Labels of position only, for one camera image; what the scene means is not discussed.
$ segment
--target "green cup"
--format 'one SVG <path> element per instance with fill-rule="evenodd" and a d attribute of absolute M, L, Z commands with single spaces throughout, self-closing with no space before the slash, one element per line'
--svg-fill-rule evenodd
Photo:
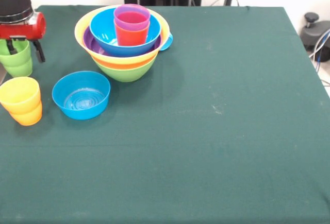
<path fill-rule="evenodd" d="M 12 77 L 32 74 L 31 48 L 28 40 L 12 41 L 17 54 L 11 55 L 6 40 L 0 40 L 0 63 Z"/>

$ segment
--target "purple cup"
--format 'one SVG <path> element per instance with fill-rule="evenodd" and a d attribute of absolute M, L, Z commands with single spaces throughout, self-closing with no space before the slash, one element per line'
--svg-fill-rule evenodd
<path fill-rule="evenodd" d="M 150 21 L 150 12 L 141 5 L 124 4 L 114 10 L 116 24 L 129 31 L 139 31 L 146 28 Z"/>

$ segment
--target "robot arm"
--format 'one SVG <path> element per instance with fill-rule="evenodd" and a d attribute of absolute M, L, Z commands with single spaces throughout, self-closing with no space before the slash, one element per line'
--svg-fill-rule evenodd
<path fill-rule="evenodd" d="M 17 53 L 11 40 L 30 40 L 37 50 L 40 62 L 45 57 L 39 43 L 46 32 L 46 20 L 42 13 L 35 12 L 31 0 L 0 0 L 0 39 L 7 40 L 11 54 Z"/>

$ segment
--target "blue bowl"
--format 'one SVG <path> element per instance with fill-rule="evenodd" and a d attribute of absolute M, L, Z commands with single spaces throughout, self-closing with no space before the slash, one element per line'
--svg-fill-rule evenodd
<path fill-rule="evenodd" d="M 142 55 L 153 48 L 161 32 L 160 23 L 153 15 L 150 16 L 150 27 L 144 44 L 120 46 L 118 45 L 114 28 L 114 10 L 115 8 L 101 11 L 94 16 L 89 26 L 96 41 L 105 52 L 114 57 L 134 57 Z"/>
<path fill-rule="evenodd" d="M 66 116 L 86 120 L 106 109 L 110 88 L 110 82 L 104 75 L 79 71 L 61 78 L 53 87 L 52 97 Z"/>

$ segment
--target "table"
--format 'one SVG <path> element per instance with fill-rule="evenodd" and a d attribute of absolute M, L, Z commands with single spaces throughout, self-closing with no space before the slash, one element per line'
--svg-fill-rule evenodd
<path fill-rule="evenodd" d="M 53 85 L 98 71 L 74 26 L 95 6 L 42 6 L 43 117 L 0 109 L 1 223 L 328 223 L 330 101 L 283 8 L 153 7 L 174 41 L 92 120 Z"/>

